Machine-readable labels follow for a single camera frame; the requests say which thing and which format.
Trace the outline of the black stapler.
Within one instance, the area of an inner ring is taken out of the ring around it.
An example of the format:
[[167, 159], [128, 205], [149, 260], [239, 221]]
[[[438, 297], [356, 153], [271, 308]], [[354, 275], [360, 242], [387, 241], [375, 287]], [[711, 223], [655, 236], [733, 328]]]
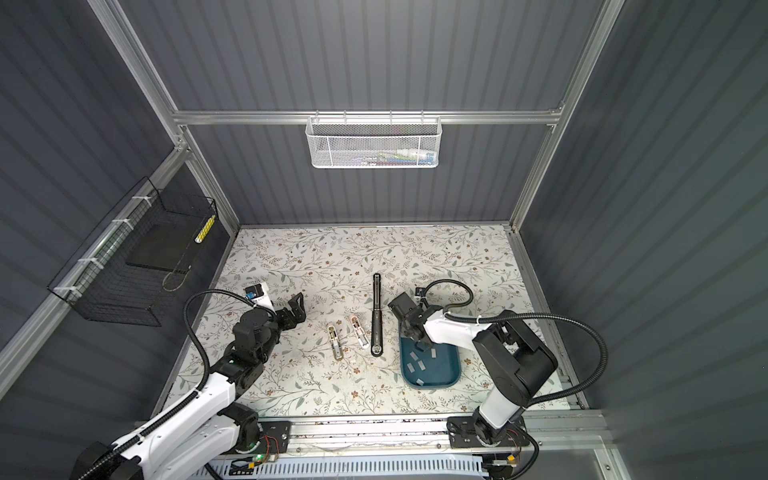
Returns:
[[382, 320], [382, 299], [381, 299], [381, 275], [373, 275], [373, 309], [371, 318], [371, 347], [370, 351], [374, 357], [380, 357], [383, 354], [383, 320]]

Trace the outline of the pink mini stapler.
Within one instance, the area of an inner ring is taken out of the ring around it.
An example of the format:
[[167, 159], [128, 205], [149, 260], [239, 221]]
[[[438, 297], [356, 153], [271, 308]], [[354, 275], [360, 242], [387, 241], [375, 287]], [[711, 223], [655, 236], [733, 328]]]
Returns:
[[360, 323], [359, 318], [356, 315], [351, 315], [350, 323], [360, 346], [362, 348], [368, 347], [369, 339], [365, 329], [362, 327], [362, 324]]

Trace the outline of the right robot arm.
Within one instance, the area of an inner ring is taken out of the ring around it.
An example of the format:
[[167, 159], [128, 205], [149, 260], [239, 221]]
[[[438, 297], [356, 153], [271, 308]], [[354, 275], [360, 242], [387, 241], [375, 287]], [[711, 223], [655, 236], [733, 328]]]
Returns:
[[543, 340], [522, 317], [509, 310], [494, 317], [456, 316], [447, 309], [415, 303], [402, 293], [388, 304], [400, 334], [415, 342], [447, 344], [475, 353], [493, 384], [472, 414], [469, 431], [492, 446], [511, 421], [533, 404], [535, 395], [558, 367]]

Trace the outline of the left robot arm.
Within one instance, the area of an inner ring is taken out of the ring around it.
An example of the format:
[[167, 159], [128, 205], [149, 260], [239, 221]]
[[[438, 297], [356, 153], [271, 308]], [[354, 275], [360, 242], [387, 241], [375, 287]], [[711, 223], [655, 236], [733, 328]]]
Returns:
[[133, 432], [110, 444], [88, 446], [76, 459], [71, 478], [187, 479], [201, 468], [214, 475], [210, 463], [221, 454], [233, 453], [255, 466], [286, 452], [290, 423], [262, 423], [239, 399], [264, 372], [282, 332], [305, 321], [304, 297], [296, 294], [287, 307], [275, 309], [261, 284], [232, 297], [247, 310], [216, 362], [210, 361], [192, 326], [185, 327], [203, 362], [198, 385]]

